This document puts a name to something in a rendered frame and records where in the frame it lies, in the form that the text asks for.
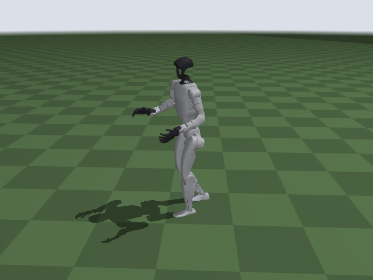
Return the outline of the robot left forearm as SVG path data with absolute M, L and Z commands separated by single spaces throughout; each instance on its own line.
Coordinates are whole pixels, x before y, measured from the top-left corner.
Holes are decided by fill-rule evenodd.
M 184 133 L 190 131 L 191 129 L 197 128 L 198 126 L 200 126 L 204 122 L 204 120 L 205 120 L 204 116 L 199 115 L 194 120 L 191 119 L 189 122 L 187 122 L 185 124 L 178 125 L 178 126 L 181 127 L 181 129 L 179 130 L 180 134 L 182 134 L 182 133 L 184 134 Z

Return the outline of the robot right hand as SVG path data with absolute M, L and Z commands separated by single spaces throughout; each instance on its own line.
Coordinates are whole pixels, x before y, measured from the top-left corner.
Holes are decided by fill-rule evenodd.
M 133 115 L 132 117 L 134 117 L 135 114 L 147 114 L 148 116 L 151 114 L 151 113 L 155 113 L 156 110 L 155 109 L 150 109 L 150 108 L 145 108 L 145 107 L 142 107 L 142 108 L 137 108 L 134 112 L 133 112 Z

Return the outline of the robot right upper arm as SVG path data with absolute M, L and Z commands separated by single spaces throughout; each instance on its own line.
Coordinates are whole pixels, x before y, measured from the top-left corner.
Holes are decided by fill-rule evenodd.
M 175 98 L 174 98 L 174 84 L 177 80 L 172 80 L 171 82 L 171 90 L 170 90 L 170 98 L 166 100 L 165 104 L 168 108 L 173 109 L 175 107 Z

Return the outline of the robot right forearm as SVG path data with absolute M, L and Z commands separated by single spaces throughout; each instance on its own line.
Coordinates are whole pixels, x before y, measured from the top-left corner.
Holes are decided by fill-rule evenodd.
M 166 102 L 166 101 L 165 101 L 165 102 Z M 159 105 L 159 106 L 153 108 L 153 109 L 156 110 L 156 112 L 155 112 L 155 113 L 151 113 L 149 116 L 154 117 L 155 115 L 160 114 L 160 113 L 162 113 L 163 111 L 166 111 L 166 110 L 168 109 L 168 107 L 167 107 L 167 105 L 165 104 L 165 102 L 163 102 L 161 105 Z

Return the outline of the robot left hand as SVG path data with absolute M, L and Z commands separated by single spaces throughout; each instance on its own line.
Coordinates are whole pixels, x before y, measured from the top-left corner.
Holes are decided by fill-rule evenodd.
M 166 129 L 166 131 L 170 131 L 168 134 L 162 134 L 160 135 L 165 136 L 161 137 L 159 136 L 159 140 L 161 143 L 167 143 L 168 141 L 172 140 L 175 136 L 178 136 L 180 134 L 179 130 L 181 129 L 180 126 L 175 127 L 173 130 Z

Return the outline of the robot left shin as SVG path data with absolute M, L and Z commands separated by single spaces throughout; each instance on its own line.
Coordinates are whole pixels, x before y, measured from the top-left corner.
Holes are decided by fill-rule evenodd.
M 193 199 L 194 191 L 195 191 L 194 181 L 195 181 L 195 177 L 191 174 L 188 175 L 185 182 L 183 182 L 183 179 L 181 178 L 182 194 L 183 194 L 186 209 L 188 212 L 192 211 L 192 199 Z

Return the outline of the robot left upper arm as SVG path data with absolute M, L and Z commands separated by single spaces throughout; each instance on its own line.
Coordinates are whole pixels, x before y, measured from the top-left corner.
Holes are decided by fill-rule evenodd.
M 197 112 L 197 115 L 194 117 L 194 119 L 199 115 L 202 115 L 205 118 L 200 90 L 194 86 L 190 87 L 188 88 L 188 96 L 192 100 L 193 107 L 195 111 Z

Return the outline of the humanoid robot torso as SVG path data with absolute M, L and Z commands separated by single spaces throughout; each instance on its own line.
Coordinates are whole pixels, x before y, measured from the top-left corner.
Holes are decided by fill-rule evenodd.
M 187 80 L 184 81 L 184 83 L 187 84 L 180 84 L 180 81 L 182 79 L 179 79 L 174 84 L 174 98 L 175 98 L 175 105 L 177 110 L 178 117 L 182 120 L 182 123 L 185 124 L 189 122 L 191 119 L 194 120 L 194 117 L 197 115 L 197 112 L 195 111 L 193 107 L 192 100 L 188 96 L 188 88 L 190 87 L 197 87 L 195 83 L 189 83 Z M 189 139 L 190 136 L 193 136 L 194 133 L 197 133 L 200 135 L 199 128 L 191 129 L 190 131 L 184 133 L 184 137 L 186 140 Z M 201 136 L 201 135 L 200 135 Z

